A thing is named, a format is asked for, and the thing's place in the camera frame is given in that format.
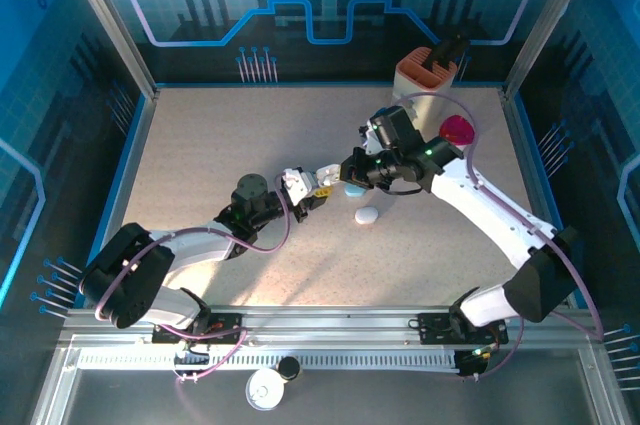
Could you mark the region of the magenta plastic bowl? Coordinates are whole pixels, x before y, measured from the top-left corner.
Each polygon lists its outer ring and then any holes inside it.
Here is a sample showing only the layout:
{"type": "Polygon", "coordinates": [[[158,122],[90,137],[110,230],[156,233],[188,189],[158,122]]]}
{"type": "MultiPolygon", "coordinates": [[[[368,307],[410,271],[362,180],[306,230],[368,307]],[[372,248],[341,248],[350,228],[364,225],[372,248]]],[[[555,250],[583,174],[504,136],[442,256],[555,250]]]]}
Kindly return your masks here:
{"type": "Polygon", "coordinates": [[[475,129],[463,116],[451,115],[440,125],[439,136],[457,147],[465,148],[473,143],[475,129]]]}

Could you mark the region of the beige knife block orange top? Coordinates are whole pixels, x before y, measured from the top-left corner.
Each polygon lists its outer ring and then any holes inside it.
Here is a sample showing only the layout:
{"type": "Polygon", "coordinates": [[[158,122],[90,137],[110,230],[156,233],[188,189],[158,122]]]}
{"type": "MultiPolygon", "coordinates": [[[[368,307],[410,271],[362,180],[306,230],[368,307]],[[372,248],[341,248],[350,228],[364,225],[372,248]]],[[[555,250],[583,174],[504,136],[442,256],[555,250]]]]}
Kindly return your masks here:
{"type": "MultiPolygon", "coordinates": [[[[406,55],[395,67],[392,89],[392,102],[417,92],[437,92],[447,94],[450,91],[458,67],[454,61],[442,66],[438,62],[424,65],[431,49],[419,47],[406,55]]],[[[436,96],[419,96],[402,103],[407,109],[414,127],[420,131],[425,142],[439,135],[439,129],[445,119],[448,101],[436,96]]]]}

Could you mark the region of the black round cap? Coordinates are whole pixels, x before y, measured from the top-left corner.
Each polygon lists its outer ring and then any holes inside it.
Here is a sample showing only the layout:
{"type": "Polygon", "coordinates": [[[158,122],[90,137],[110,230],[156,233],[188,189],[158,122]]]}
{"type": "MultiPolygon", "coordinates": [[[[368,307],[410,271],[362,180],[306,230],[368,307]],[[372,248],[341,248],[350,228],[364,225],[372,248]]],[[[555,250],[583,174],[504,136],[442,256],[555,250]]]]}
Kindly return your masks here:
{"type": "Polygon", "coordinates": [[[278,362],[276,371],[285,382],[289,382],[300,375],[301,364],[297,358],[286,356],[278,362]]]}

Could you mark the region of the white round lid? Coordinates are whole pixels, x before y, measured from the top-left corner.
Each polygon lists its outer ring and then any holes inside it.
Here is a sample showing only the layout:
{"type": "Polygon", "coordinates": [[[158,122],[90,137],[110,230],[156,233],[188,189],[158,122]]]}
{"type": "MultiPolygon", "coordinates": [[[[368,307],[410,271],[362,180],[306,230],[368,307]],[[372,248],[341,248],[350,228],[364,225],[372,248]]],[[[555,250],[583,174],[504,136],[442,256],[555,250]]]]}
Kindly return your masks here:
{"type": "Polygon", "coordinates": [[[247,402],[258,411],[275,409],[284,397],[285,382],[280,374],[270,368],[256,370],[245,387],[247,402]]]}

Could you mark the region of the black electronics box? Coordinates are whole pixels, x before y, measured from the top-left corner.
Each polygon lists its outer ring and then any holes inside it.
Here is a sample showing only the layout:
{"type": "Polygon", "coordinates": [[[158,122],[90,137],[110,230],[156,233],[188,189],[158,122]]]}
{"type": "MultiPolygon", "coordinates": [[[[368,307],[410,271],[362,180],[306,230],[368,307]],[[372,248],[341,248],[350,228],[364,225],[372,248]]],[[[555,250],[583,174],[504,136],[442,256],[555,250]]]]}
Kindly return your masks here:
{"type": "Polygon", "coordinates": [[[494,349],[487,345],[474,350],[456,351],[454,354],[455,367],[461,378],[483,374],[489,366],[494,349]]]}

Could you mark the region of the aluminium table side rail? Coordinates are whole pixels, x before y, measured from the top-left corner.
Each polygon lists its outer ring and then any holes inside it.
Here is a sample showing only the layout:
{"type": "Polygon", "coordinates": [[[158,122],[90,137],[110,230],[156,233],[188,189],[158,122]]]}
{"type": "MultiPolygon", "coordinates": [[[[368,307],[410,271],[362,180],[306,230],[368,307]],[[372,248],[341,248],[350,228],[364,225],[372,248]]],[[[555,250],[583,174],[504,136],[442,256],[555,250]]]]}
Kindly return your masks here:
{"type": "Polygon", "coordinates": [[[524,104],[518,94],[509,98],[502,87],[498,92],[531,210],[564,229],[524,104]]]}
{"type": "Polygon", "coordinates": [[[153,121],[156,100],[141,95],[127,133],[115,174],[106,198],[87,265],[97,257],[105,244],[124,224],[125,213],[133,191],[145,144],[153,121]]]}

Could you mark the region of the aluminium mounting rail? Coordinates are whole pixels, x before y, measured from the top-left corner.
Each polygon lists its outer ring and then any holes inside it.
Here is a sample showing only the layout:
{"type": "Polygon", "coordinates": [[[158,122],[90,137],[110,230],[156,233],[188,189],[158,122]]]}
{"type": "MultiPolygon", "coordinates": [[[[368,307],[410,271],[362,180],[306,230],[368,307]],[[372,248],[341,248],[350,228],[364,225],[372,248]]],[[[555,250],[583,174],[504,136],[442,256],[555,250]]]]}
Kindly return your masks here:
{"type": "MultiPolygon", "coordinates": [[[[366,344],[374,347],[399,345],[407,341],[421,344],[419,334],[408,326],[408,320],[420,313],[449,313],[445,307],[435,308],[363,308],[363,307],[222,307],[213,313],[240,313],[242,327],[248,338],[259,345],[310,344],[314,347],[339,343],[366,344]]],[[[513,344],[521,326],[531,331],[536,341],[564,343],[580,342],[596,334],[595,322],[584,309],[562,309],[551,312],[540,323],[519,317],[496,319],[504,321],[509,342],[513,344]]],[[[457,346],[473,345],[423,345],[457,346]]]]}

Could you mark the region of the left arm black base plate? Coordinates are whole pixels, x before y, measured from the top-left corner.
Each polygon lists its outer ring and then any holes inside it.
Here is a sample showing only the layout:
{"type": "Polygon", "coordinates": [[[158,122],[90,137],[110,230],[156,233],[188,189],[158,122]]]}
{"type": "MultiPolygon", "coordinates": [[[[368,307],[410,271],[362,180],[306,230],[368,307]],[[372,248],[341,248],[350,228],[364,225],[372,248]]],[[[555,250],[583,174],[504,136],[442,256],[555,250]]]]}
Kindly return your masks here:
{"type": "Polygon", "coordinates": [[[184,334],[196,335],[193,327],[178,334],[156,325],[152,332],[153,344],[178,344],[185,341],[189,346],[195,345],[233,345],[239,337],[243,316],[240,313],[213,313],[199,338],[185,338],[184,334]]]}

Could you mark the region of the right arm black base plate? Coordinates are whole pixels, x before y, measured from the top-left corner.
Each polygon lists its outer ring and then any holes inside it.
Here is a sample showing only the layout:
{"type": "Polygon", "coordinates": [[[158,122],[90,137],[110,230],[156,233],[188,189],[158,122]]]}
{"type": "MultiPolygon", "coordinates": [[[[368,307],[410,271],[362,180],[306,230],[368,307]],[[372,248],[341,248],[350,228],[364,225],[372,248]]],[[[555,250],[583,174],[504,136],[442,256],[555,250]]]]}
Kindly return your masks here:
{"type": "Polygon", "coordinates": [[[418,332],[422,345],[504,345],[509,342],[504,321],[475,327],[465,319],[449,313],[420,313],[408,320],[418,332]]]}

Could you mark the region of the aluminium frame post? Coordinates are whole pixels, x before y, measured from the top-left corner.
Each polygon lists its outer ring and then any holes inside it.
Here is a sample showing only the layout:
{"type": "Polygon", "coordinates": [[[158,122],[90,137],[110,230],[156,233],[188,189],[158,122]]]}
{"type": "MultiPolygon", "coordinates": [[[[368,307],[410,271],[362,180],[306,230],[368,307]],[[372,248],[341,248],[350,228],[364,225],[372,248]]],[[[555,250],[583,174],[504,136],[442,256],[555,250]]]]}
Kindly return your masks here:
{"type": "Polygon", "coordinates": [[[513,101],[571,0],[546,0],[505,80],[503,95],[513,101]]]}
{"type": "Polygon", "coordinates": [[[113,1],[88,2],[141,93],[146,99],[154,100],[157,95],[155,80],[113,1]]]}

